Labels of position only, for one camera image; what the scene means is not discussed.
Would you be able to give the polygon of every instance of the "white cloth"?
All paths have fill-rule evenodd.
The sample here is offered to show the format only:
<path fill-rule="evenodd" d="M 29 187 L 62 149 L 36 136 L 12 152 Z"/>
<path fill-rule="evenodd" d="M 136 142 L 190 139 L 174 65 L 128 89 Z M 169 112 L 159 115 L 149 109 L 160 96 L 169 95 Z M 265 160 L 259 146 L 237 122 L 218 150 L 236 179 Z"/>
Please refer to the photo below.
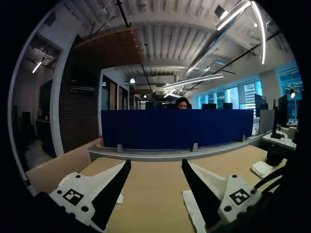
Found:
<path fill-rule="evenodd" d="M 205 222 L 191 190 L 182 192 L 183 200 L 197 233 L 206 233 Z"/>
<path fill-rule="evenodd" d="M 123 195 L 120 193 L 118 200 L 117 200 L 117 204 L 122 204 L 123 203 Z"/>
<path fill-rule="evenodd" d="M 261 179 L 265 178 L 272 171 L 272 167 L 267 165 L 263 161 L 259 161 L 252 166 L 252 171 L 258 175 Z"/>

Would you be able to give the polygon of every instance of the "fabric privacy screen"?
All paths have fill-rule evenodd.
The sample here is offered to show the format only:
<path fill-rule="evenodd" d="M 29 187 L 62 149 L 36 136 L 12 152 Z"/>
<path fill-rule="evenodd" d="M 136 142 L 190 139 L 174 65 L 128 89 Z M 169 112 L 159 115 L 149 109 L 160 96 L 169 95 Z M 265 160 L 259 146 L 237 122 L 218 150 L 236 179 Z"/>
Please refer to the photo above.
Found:
<path fill-rule="evenodd" d="M 189 149 L 194 143 L 213 146 L 250 137 L 253 110 L 119 110 L 101 111 L 106 147 Z"/>

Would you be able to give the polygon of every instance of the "person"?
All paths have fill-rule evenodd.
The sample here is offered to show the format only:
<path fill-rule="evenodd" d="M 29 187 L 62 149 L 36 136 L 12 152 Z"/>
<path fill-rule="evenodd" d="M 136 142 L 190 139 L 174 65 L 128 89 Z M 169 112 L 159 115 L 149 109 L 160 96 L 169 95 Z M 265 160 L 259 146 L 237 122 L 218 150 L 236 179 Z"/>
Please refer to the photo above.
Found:
<path fill-rule="evenodd" d="M 176 100 L 176 108 L 178 109 L 189 109 L 190 103 L 187 100 L 187 98 L 181 97 L 178 100 Z"/>

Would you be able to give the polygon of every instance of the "exposed ceiling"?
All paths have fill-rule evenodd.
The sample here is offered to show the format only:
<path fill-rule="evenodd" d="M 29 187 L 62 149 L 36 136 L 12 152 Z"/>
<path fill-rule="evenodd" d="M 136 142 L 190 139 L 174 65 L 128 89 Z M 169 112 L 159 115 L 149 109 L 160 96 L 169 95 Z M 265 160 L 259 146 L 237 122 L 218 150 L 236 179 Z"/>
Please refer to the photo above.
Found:
<path fill-rule="evenodd" d="M 239 0 L 123 0 L 122 2 L 128 22 L 138 27 L 140 43 L 146 58 L 144 67 L 147 75 L 154 77 L 152 82 L 155 83 L 173 83 L 174 76 L 175 81 L 182 79 L 192 60 L 216 30 L 218 17 L 214 10 L 217 5 L 230 11 Z M 115 0 L 67 0 L 65 4 L 84 24 L 79 33 L 83 38 L 89 37 L 94 22 L 93 33 L 106 23 L 96 35 L 125 27 Z M 261 14 L 264 23 L 271 20 L 266 12 L 261 11 Z M 192 71 L 190 77 L 196 77 L 196 73 L 210 64 L 213 64 L 210 72 L 215 71 L 219 66 L 213 61 L 228 63 L 259 44 L 260 30 L 254 27 L 254 22 L 257 20 L 252 9 L 246 9 Z M 133 77 L 138 83 L 146 83 L 140 65 L 116 69 L 122 70 L 129 79 Z M 187 85 L 183 91 L 192 86 Z"/>

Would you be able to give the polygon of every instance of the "dark brick wall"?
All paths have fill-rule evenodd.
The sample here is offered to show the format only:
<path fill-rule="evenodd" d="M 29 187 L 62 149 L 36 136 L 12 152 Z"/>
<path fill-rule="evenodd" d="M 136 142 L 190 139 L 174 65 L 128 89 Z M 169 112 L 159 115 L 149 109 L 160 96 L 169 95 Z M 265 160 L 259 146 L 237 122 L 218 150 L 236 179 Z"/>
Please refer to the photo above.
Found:
<path fill-rule="evenodd" d="M 98 85 L 94 96 L 85 96 L 70 92 L 74 67 L 88 71 L 96 78 L 100 68 L 92 66 L 76 51 L 69 53 L 65 64 L 59 94 L 59 126 L 64 153 L 89 143 L 98 135 Z"/>

